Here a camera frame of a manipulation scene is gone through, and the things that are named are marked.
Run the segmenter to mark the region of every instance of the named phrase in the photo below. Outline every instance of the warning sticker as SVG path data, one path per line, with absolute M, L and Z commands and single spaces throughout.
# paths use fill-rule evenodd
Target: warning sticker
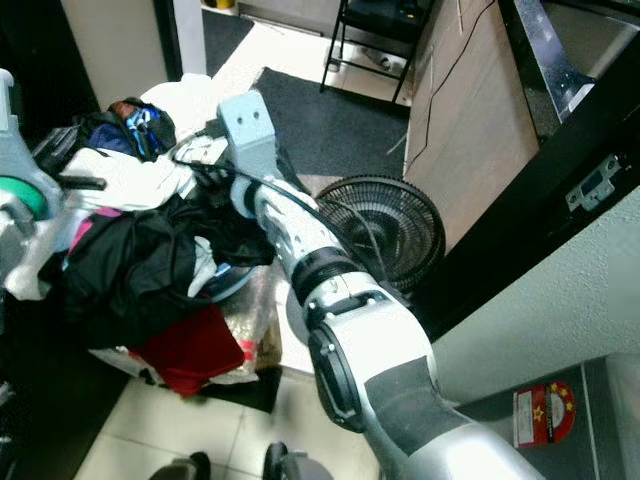
M 531 447 L 557 443 L 576 416 L 573 392 L 562 382 L 539 384 L 513 394 L 513 444 Z

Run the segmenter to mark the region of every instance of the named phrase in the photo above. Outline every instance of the black cable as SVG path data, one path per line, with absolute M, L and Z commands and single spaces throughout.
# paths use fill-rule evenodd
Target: black cable
M 478 22 L 480 21 L 480 18 L 482 18 L 482 15 L 484 14 L 484 12 L 486 12 L 489 9 L 489 7 L 491 7 L 494 3 L 496 3 L 496 0 L 492 0 L 491 3 L 489 3 L 486 7 L 484 7 L 480 11 L 480 13 L 478 14 L 478 17 L 476 18 L 476 21 L 473 24 L 473 27 L 471 27 L 471 33 L 469 34 L 469 38 L 467 38 L 467 41 L 465 42 L 464 47 L 462 47 L 462 51 L 460 52 L 460 55 L 458 55 L 458 58 L 456 58 L 456 61 L 453 62 L 453 65 L 451 65 L 451 68 L 449 69 L 449 71 L 445 75 L 445 77 L 442 80 L 442 82 L 440 83 L 440 85 L 438 85 L 438 88 L 436 89 L 436 91 L 433 92 L 433 95 L 431 95 L 431 97 L 429 98 L 429 107 L 428 107 L 428 110 L 427 110 L 427 133 L 425 134 L 424 147 L 422 147 L 422 149 L 420 149 L 420 151 L 413 157 L 411 162 L 409 162 L 409 164 L 407 165 L 407 168 L 405 170 L 405 173 L 404 173 L 405 175 L 407 175 L 407 173 L 409 173 L 409 170 L 411 169 L 411 167 L 413 166 L 415 161 L 418 159 L 418 157 L 420 155 L 422 155 L 424 153 L 424 151 L 429 146 L 429 126 L 431 125 L 431 105 L 433 104 L 434 97 L 442 89 L 444 84 L 447 83 L 447 80 L 449 79 L 449 76 L 451 75 L 453 70 L 456 68 L 456 65 L 458 65 L 458 62 L 462 58 L 462 55 L 464 55 L 464 52 L 467 50 L 467 47 L 469 46 L 469 43 L 471 43 L 471 37 L 473 37 L 473 32 L 475 32 L 476 26 L 478 25 Z
M 338 207 L 342 207 L 342 208 L 345 208 L 345 209 L 349 210 L 353 214 L 353 216 L 356 217 L 356 219 L 358 219 L 358 221 L 360 221 L 360 223 L 362 223 L 362 226 L 367 230 L 367 235 L 369 236 L 369 241 L 371 242 L 371 246 L 373 247 L 373 251 L 376 254 L 376 258 L 378 259 L 378 263 L 380 264 L 380 272 L 381 272 L 384 280 L 389 281 L 389 275 L 387 274 L 387 267 L 385 266 L 384 261 L 382 260 L 382 254 L 380 253 L 380 248 L 378 246 L 378 242 L 377 242 L 376 237 L 373 234 L 373 231 L 371 230 L 371 227 L 369 226 L 369 223 L 367 222 L 367 220 L 360 214 L 360 212 L 358 212 L 351 205 L 347 205 L 346 203 L 338 202 L 336 200 L 329 200 L 329 199 L 326 199 L 326 198 L 320 199 L 320 201 L 321 202 L 330 203 L 332 205 L 336 205 Z
M 258 183 L 260 185 L 263 185 L 265 187 L 268 187 L 270 189 L 272 189 L 273 191 L 279 193 L 280 195 L 288 198 L 289 200 L 291 200 L 292 202 L 294 202 L 295 204 L 297 204 L 300 208 L 302 208 L 304 211 L 306 211 L 309 215 L 311 215 L 313 218 L 315 218 L 316 220 L 318 220 L 320 223 L 322 223 L 325 227 L 327 227 L 327 229 L 333 233 L 335 235 L 335 237 L 338 239 L 338 241 L 342 244 L 343 247 L 345 247 L 347 250 L 349 250 L 351 252 L 352 255 L 354 255 L 358 261 L 360 261 L 360 263 L 362 265 L 364 265 L 364 267 L 367 269 L 367 271 L 369 272 L 369 274 L 371 274 L 372 277 L 375 278 L 376 281 L 380 282 L 384 279 L 380 279 L 380 278 L 376 278 L 376 275 L 374 274 L 375 269 L 372 268 L 371 266 L 371 261 L 370 259 L 366 258 L 364 255 L 362 255 L 361 251 L 358 250 L 352 243 L 351 241 L 345 237 L 332 223 L 331 221 L 329 221 L 329 219 L 327 219 L 322 213 L 318 212 L 317 210 L 313 209 L 310 205 L 307 205 L 305 202 L 303 202 L 301 199 L 299 199 L 298 197 L 296 197 L 293 193 L 288 192 L 287 190 L 278 187 L 277 185 L 274 185 L 273 183 L 270 183 L 266 180 L 261 179 L 260 177 L 256 177 L 255 175 L 252 175 L 248 172 L 245 172 L 243 170 L 240 170 L 234 166 L 225 166 L 225 165 L 206 165 L 206 164 L 202 164 L 202 163 L 189 163 L 189 162 L 184 162 L 182 160 L 176 160 L 175 158 L 173 159 L 173 161 L 179 165 L 186 165 L 190 168 L 193 169 L 204 169 L 204 170 L 209 170 L 209 169 L 213 169 L 213 170 L 221 170 L 221 171 L 226 171 L 226 172 L 230 172 L 230 173 L 234 173 L 236 175 L 240 175 L 242 177 L 247 178 L 248 180 L 251 180 L 252 182 Z M 386 276 L 386 272 L 383 269 L 382 270 L 382 275 Z

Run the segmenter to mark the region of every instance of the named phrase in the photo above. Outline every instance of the chair leg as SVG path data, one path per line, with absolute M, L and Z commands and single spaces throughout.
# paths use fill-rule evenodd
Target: chair leg
M 324 74 L 322 75 L 322 83 L 320 84 L 320 92 L 324 91 L 324 83 L 327 81 L 327 72 L 329 71 L 329 64 L 331 60 L 333 60 L 333 47 L 336 44 L 336 37 L 338 36 L 338 28 L 340 27 L 340 20 L 342 16 L 340 12 L 338 12 L 338 17 L 336 18 L 336 25 L 333 28 L 333 37 L 331 37 L 331 45 L 329 46 L 329 53 L 327 54 L 327 63 L 324 66 Z
M 398 95 L 400 94 L 400 90 L 402 89 L 402 84 L 404 83 L 404 79 L 407 77 L 407 73 L 409 72 L 409 67 L 411 66 L 411 62 L 413 62 L 413 57 L 416 54 L 416 49 L 418 48 L 418 40 L 413 43 L 411 47 L 411 53 L 409 54 L 409 58 L 407 58 L 407 64 L 402 69 L 402 75 L 400 75 L 400 80 L 398 81 L 398 86 L 396 88 L 396 92 L 393 94 L 393 100 L 391 103 L 396 103 L 398 99 Z
M 347 26 L 343 23 L 342 24 L 342 43 L 340 44 L 340 58 L 342 58 L 344 60 L 344 36 L 345 36 L 345 30 L 347 29 Z

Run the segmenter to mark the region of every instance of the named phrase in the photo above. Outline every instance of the pile of clothes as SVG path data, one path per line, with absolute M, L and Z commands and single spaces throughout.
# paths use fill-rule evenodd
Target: pile of clothes
M 87 185 L 40 222 L 6 289 L 20 300 L 49 295 L 82 346 L 104 359 L 125 352 L 183 395 L 242 365 L 215 292 L 203 287 L 220 266 L 270 264 L 274 250 L 233 208 L 231 179 L 174 163 L 173 121 L 137 99 L 86 118 L 62 155 L 48 140 L 49 171 Z

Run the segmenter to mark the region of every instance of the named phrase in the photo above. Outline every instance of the green object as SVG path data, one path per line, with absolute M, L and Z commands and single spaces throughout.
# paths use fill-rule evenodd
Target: green object
M 17 178 L 0 177 L 0 190 L 9 192 L 29 207 L 36 220 L 45 218 L 47 200 L 33 185 Z

